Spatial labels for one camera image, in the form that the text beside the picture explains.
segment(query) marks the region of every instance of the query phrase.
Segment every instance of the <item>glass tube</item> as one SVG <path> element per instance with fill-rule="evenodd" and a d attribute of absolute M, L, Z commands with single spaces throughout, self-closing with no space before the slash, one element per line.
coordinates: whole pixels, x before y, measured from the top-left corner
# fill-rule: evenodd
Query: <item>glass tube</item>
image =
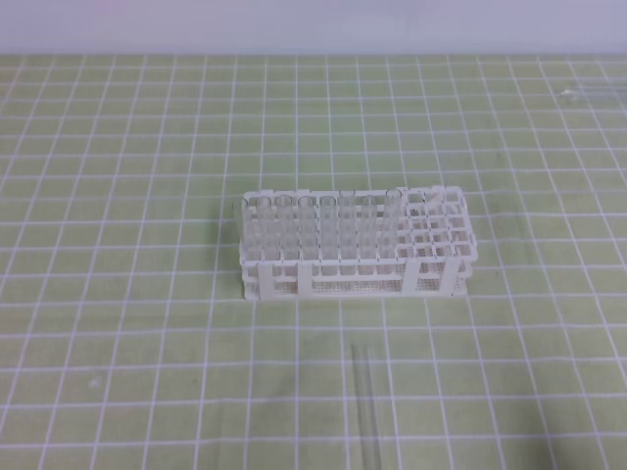
<path fill-rule="evenodd" d="M 377 204 L 374 196 L 362 199 L 360 212 L 360 258 L 376 258 L 376 212 Z M 373 265 L 361 265 L 360 274 L 373 274 Z"/>
<path fill-rule="evenodd" d="M 272 210 L 272 199 L 266 196 L 257 199 L 257 217 L 262 232 L 262 247 L 264 258 L 267 260 L 279 259 L 279 244 L 276 236 L 276 223 Z"/>
<path fill-rule="evenodd" d="M 317 259 L 315 204 L 311 196 L 298 200 L 298 218 L 301 225 L 301 249 L 303 259 Z"/>
<path fill-rule="evenodd" d="M 294 220 L 292 198 L 287 195 L 276 198 L 276 211 L 279 222 L 279 239 L 285 259 L 298 259 L 298 232 Z"/>
<path fill-rule="evenodd" d="M 320 246 L 322 259 L 337 259 L 337 204 L 333 196 L 320 198 Z M 322 275 L 337 274 L 336 266 L 324 266 Z"/>
<path fill-rule="evenodd" d="M 340 217 L 340 254 L 342 259 L 357 259 L 357 216 L 355 213 L 355 191 L 340 191 L 337 200 Z M 340 269 L 342 274 L 355 274 L 354 266 Z"/>
<path fill-rule="evenodd" d="M 401 197 L 401 191 L 398 189 L 390 189 L 385 193 L 383 225 L 379 236 L 379 256 L 382 259 L 393 259 L 396 257 Z M 391 274 L 393 270 L 394 266 L 392 264 L 382 264 L 377 268 L 377 272 L 380 274 Z"/>
<path fill-rule="evenodd" d="M 262 250 L 259 244 L 259 225 L 253 220 L 251 208 L 248 201 L 242 198 L 241 201 L 241 221 L 242 221 L 242 245 L 244 247 L 244 258 L 248 261 L 262 258 Z"/>

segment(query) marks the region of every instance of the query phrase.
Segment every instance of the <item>test tube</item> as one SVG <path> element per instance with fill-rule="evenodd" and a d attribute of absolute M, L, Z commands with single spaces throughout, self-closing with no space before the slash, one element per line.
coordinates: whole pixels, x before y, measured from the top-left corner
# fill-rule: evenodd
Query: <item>test tube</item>
<path fill-rule="evenodd" d="M 374 196 L 362 199 L 360 212 L 360 258 L 376 258 L 376 213 L 377 204 Z M 373 274 L 374 265 L 361 265 L 360 274 Z"/>
<path fill-rule="evenodd" d="M 261 226 L 264 257 L 267 260 L 277 260 L 279 259 L 279 244 L 271 198 L 262 196 L 257 199 L 257 217 Z"/>
<path fill-rule="evenodd" d="M 298 217 L 301 224 L 301 249 L 303 251 L 303 259 L 317 259 L 315 206 L 313 197 L 303 196 L 298 200 Z"/>
<path fill-rule="evenodd" d="M 355 191 L 340 191 L 338 198 L 340 217 L 340 254 L 342 259 L 357 259 L 357 227 Z M 344 266 L 342 274 L 355 274 L 354 266 Z"/>
<path fill-rule="evenodd" d="M 241 201 L 242 220 L 242 245 L 244 247 L 244 258 L 248 261 L 262 258 L 262 250 L 259 244 L 259 225 L 253 220 L 251 208 L 248 201 L 242 198 Z"/>
<path fill-rule="evenodd" d="M 383 225 L 379 237 L 379 256 L 382 259 L 393 259 L 396 256 L 397 231 L 401 214 L 401 191 L 390 189 L 385 193 L 385 208 L 383 211 Z M 380 274 L 391 274 L 392 264 L 382 264 L 377 269 Z"/>
<path fill-rule="evenodd" d="M 322 259 L 337 259 L 337 204 L 333 196 L 320 198 L 320 246 Z M 324 266 L 322 275 L 337 274 L 336 266 Z"/>
<path fill-rule="evenodd" d="M 276 209 L 278 212 L 280 243 L 283 247 L 285 259 L 298 259 L 298 232 L 296 221 L 294 220 L 294 206 L 292 198 L 282 195 L 276 198 Z"/>

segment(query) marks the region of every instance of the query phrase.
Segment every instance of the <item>white wall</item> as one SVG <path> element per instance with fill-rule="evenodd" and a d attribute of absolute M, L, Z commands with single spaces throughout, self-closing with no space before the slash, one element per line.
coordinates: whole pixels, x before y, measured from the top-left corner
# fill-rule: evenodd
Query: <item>white wall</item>
<path fill-rule="evenodd" d="M 627 52 L 625 0 L 15 0 L 10 52 Z"/>

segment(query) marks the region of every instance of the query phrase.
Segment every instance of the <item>clear plastic tube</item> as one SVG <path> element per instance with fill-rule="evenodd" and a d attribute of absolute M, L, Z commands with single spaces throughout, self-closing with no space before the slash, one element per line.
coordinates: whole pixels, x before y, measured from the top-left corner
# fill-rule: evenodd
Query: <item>clear plastic tube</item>
<path fill-rule="evenodd" d="M 362 199 L 360 211 L 360 258 L 376 258 L 376 213 L 377 204 L 374 196 L 365 196 Z M 373 274 L 373 265 L 361 265 L 360 274 Z"/>
<path fill-rule="evenodd" d="M 241 217 L 244 258 L 248 261 L 259 260 L 262 258 L 258 234 L 259 225 L 253 220 L 251 208 L 248 205 L 248 201 L 244 198 L 241 201 Z"/>
<path fill-rule="evenodd" d="M 262 232 L 262 247 L 264 258 L 267 260 L 279 259 L 279 244 L 276 236 L 276 223 L 272 210 L 272 199 L 266 196 L 257 199 L 257 217 L 259 218 Z"/>
<path fill-rule="evenodd" d="M 337 202 L 340 217 L 340 254 L 342 259 L 357 259 L 355 191 L 340 191 Z M 355 267 L 345 266 L 340 271 L 342 274 L 355 274 Z"/>
<path fill-rule="evenodd" d="M 317 259 L 315 203 L 311 196 L 298 200 L 298 218 L 301 225 L 303 259 Z"/>
<path fill-rule="evenodd" d="M 337 259 L 337 204 L 333 196 L 320 198 L 320 246 L 322 259 Z M 324 266 L 322 275 L 337 274 L 336 266 Z"/>
<path fill-rule="evenodd" d="M 379 236 L 379 256 L 382 259 L 396 257 L 396 244 L 398 238 L 399 216 L 401 215 L 402 193 L 398 189 L 390 189 L 385 194 L 385 208 L 383 211 L 383 224 Z M 381 264 L 377 268 L 379 274 L 391 274 L 394 269 L 392 264 Z"/>
<path fill-rule="evenodd" d="M 298 231 L 294 220 L 294 206 L 292 198 L 287 195 L 276 198 L 278 213 L 280 243 L 283 247 L 285 259 L 298 259 Z"/>

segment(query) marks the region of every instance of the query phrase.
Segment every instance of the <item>green cutting mat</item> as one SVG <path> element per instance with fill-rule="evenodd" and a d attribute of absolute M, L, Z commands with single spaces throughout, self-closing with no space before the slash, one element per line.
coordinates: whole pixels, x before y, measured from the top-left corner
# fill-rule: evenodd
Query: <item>green cutting mat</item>
<path fill-rule="evenodd" d="M 627 113 L 554 92 L 626 72 L 0 57 L 0 468 L 361 469 L 368 345 L 386 468 L 624 469 Z M 242 301 L 237 195 L 434 184 L 467 298 Z"/>

